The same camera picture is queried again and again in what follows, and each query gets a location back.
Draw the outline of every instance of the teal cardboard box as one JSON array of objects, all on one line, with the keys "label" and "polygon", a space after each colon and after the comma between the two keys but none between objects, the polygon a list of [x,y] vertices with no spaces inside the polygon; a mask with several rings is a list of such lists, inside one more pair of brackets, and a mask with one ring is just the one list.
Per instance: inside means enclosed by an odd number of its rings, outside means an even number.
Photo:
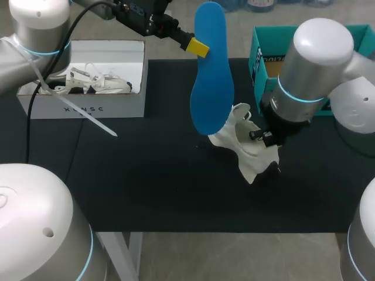
[{"label": "teal cardboard box", "polygon": [[[369,25],[347,25],[354,38],[354,49],[364,56],[369,56],[375,48],[375,34]],[[272,91],[277,83],[277,74],[297,26],[256,26],[251,42],[248,66],[254,86],[254,95],[259,103],[265,92]],[[316,115],[332,115],[329,99]]]}]

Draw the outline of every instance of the black cable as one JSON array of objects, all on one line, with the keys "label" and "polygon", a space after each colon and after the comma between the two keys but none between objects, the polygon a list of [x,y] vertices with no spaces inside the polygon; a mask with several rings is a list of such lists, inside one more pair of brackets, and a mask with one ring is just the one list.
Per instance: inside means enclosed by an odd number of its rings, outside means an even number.
[{"label": "black cable", "polygon": [[[115,4],[113,3],[110,3],[110,2],[106,2],[106,1],[98,1],[98,2],[95,2],[93,4],[91,4],[90,6],[86,7],[82,12],[80,12],[80,14],[78,15],[78,17],[74,20],[73,24],[71,25],[69,31],[67,32],[65,38],[64,38],[64,41],[60,47],[60,50],[59,50],[59,53],[56,55],[56,57],[53,57],[51,59],[51,61],[49,62],[48,66],[42,71],[43,73],[43,79],[47,79],[48,76],[52,73],[53,69],[56,67],[57,63],[59,62],[63,52],[64,52],[64,49],[65,49],[65,46],[68,44],[69,40],[70,40],[70,36],[71,34],[73,33],[74,31],[74,28],[76,28],[78,22],[81,20],[81,18],[84,16],[85,13],[87,13],[89,10],[91,10],[93,7],[96,7],[98,5],[106,5],[106,6],[109,6],[109,7],[114,7]],[[32,108],[33,108],[33,104],[34,104],[34,100],[35,100],[35,97],[36,97],[36,94],[39,92],[39,89],[41,88],[42,84],[39,83],[37,85],[37,87],[35,88],[32,96],[31,96],[31,100],[30,100],[30,104],[29,104],[29,109],[28,109],[28,117],[27,117],[27,123],[26,123],[26,161],[25,163],[28,164],[29,163],[29,159],[30,159],[30,123],[31,123],[31,111],[32,111]]]},{"label": "black cable", "polygon": [[335,127],[335,131],[337,133],[337,135],[339,136],[340,140],[348,147],[350,148],[354,153],[357,153],[359,155],[362,155],[363,157],[366,157],[366,158],[370,158],[370,159],[374,159],[375,158],[375,155],[370,155],[370,154],[367,154],[367,153],[364,153],[364,152],[361,152],[359,150],[357,150],[354,146],[352,146],[349,142],[346,141],[346,139],[341,135],[340,131],[339,131],[339,128],[338,128],[338,121],[336,120],[336,118],[334,118],[333,120],[333,126]]}]

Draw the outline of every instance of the clear plastic strap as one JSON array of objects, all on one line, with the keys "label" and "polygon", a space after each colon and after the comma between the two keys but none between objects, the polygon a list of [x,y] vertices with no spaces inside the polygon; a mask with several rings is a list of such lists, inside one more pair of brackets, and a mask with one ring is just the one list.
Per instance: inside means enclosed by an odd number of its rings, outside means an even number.
[{"label": "clear plastic strap", "polygon": [[108,128],[107,126],[105,126],[101,122],[97,121],[94,117],[92,117],[91,115],[89,115],[88,113],[86,113],[86,111],[82,110],[81,108],[79,108],[78,106],[76,106],[74,103],[72,103],[71,101],[67,100],[65,97],[62,97],[56,91],[54,91],[53,89],[51,89],[46,84],[45,80],[43,79],[42,74],[40,73],[40,71],[39,71],[38,67],[36,66],[35,62],[33,61],[32,55],[30,53],[28,53],[16,40],[14,40],[14,38],[3,37],[1,39],[5,40],[9,44],[11,44],[25,58],[25,60],[30,64],[31,68],[33,68],[35,74],[37,75],[37,77],[38,77],[38,79],[39,79],[39,81],[40,81],[40,83],[42,85],[42,89],[43,90],[51,93],[51,95],[53,95],[54,97],[58,98],[63,103],[65,103],[65,104],[69,105],[70,107],[74,108],[77,112],[81,113],[88,120],[90,120],[91,122],[93,122],[94,124],[96,124],[97,126],[99,126],[100,128],[102,128],[103,130],[105,130],[106,132],[108,132],[110,135],[117,136],[117,134],[114,131],[112,131],[110,128]]}]

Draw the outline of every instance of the white cardboard box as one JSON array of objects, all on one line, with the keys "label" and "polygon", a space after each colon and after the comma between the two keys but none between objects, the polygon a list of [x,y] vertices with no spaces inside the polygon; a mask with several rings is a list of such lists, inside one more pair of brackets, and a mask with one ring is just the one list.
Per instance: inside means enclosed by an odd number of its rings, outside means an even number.
[{"label": "white cardboard box", "polygon": [[[148,60],[144,41],[72,41],[72,67],[84,70],[93,63],[98,71],[111,71],[129,81],[132,93],[126,94],[67,94],[63,95],[95,118],[143,117],[146,100]],[[25,112],[36,88],[29,83],[18,91],[18,99]],[[84,118],[77,111],[53,97],[38,94],[34,100],[32,119]]]}]

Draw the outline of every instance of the gray floor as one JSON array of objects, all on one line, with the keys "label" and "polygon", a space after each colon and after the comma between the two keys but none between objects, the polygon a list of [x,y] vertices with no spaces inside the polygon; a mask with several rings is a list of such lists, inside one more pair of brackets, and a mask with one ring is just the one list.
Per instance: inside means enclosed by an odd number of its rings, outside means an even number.
[{"label": "gray floor", "polygon": [[[174,0],[171,15],[193,31],[194,14],[202,0]],[[72,18],[81,8],[72,6]],[[245,10],[227,14],[230,57],[248,57],[254,25],[297,25],[324,17],[375,28],[375,1],[336,0],[326,9],[304,5],[277,5],[271,13]],[[12,33],[8,1],[0,0],[0,37]],[[73,39],[138,39],[116,21],[87,14]],[[149,37],[150,59],[194,58],[171,40]],[[334,234],[177,234],[146,233],[141,259],[141,281],[296,280],[340,281],[339,247]]]}]

